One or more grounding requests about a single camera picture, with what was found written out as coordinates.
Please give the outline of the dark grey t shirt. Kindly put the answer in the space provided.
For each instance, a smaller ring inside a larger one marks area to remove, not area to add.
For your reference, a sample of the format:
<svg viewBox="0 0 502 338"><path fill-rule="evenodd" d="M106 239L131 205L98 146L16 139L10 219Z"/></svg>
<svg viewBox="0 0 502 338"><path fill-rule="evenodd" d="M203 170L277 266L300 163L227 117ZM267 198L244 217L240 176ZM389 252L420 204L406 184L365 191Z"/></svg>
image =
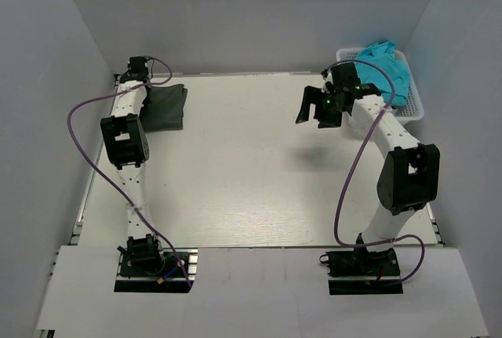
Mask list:
<svg viewBox="0 0 502 338"><path fill-rule="evenodd" d="M144 132L182 130L186 99L187 89L184 84L152 87L140 110Z"/></svg>

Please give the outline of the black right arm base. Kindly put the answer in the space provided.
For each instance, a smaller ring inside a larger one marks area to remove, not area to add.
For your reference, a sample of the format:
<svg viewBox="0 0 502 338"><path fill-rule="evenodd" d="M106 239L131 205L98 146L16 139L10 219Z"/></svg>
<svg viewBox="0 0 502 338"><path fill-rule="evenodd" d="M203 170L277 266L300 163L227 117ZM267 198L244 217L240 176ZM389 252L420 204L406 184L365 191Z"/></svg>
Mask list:
<svg viewBox="0 0 502 338"><path fill-rule="evenodd" d="M370 252L366 247L322 254L330 296L403 294L401 271L393 248Z"/></svg>

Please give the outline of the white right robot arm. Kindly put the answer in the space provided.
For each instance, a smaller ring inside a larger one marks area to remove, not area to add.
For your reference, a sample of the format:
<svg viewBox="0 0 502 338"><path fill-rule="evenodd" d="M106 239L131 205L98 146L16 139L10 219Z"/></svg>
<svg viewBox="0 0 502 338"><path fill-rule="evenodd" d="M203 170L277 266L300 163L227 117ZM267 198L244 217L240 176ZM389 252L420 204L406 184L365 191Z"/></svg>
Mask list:
<svg viewBox="0 0 502 338"><path fill-rule="evenodd" d="M409 218L436 198L440 151L407 132L391 111L393 99L384 99L373 83L361 82L358 63L338 61L322 71L323 87L305 87L296 123L313 118L320 129L338 128L348 115L366 131L355 157L362 157L369 142L380 151L384 164L376 182L379 205L352 246L360 249L354 255L355 267L372 274L383 263L381 253L402 240L400 232Z"/></svg>

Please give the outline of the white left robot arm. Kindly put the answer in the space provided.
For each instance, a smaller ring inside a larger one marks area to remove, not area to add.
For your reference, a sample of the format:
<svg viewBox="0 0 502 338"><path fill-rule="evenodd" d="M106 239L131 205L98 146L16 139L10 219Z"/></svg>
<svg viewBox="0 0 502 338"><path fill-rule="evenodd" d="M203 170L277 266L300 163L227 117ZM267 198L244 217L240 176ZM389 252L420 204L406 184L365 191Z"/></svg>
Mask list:
<svg viewBox="0 0 502 338"><path fill-rule="evenodd" d="M133 201L127 205L127 236L134 239L151 233L141 219L150 216L145 181L149 146L140 121L149 81L147 58L131 57L118 79L111 115L100 121L108 160L117 169L121 189Z"/></svg>

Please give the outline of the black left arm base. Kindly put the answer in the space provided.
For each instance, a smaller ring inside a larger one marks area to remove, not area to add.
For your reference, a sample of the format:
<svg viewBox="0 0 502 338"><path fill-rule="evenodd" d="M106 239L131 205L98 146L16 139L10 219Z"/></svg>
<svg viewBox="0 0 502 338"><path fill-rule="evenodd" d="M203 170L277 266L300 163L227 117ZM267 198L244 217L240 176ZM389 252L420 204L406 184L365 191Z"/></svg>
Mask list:
<svg viewBox="0 0 502 338"><path fill-rule="evenodd" d="M185 294L195 283L196 249L163 249L158 238L149 234L145 238L129 238L118 251L116 293Z"/></svg>

